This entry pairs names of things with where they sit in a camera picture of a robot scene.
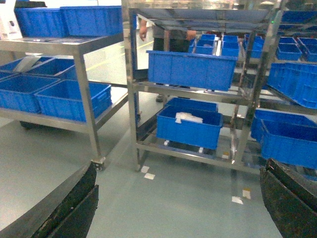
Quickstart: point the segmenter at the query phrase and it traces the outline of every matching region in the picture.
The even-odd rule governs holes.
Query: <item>white box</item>
[[[0,39],[13,40],[22,38],[21,30],[14,14],[16,0],[0,3]]]

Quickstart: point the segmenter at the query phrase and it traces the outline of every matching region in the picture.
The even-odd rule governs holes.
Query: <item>white wall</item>
[[[121,0],[44,0],[49,8],[58,8],[61,6],[118,6]]]

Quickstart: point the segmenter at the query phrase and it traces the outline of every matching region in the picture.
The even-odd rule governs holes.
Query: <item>person's hand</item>
[[[142,41],[145,41],[145,39],[147,37],[147,32],[148,32],[148,29],[146,26],[140,27],[139,36],[140,36]]]
[[[196,31],[188,30],[186,40],[191,41],[196,37]]]

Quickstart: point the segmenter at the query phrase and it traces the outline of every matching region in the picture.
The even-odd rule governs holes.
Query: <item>person's arm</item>
[[[196,31],[188,30],[186,40],[191,41],[196,37]]]
[[[140,22],[140,31],[139,31],[139,35],[142,41],[145,41],[146,37],[147,37],[147,21],[146,20],[141,20]]]

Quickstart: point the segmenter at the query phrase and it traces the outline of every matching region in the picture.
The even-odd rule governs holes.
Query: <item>black curved edge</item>
[[[98,204],[97,172],[89,163],[15,222],[1,238],[85,238]]]
[[[261,168],[265,207],[284,238],[315,238],[317,183],[275,160]]]

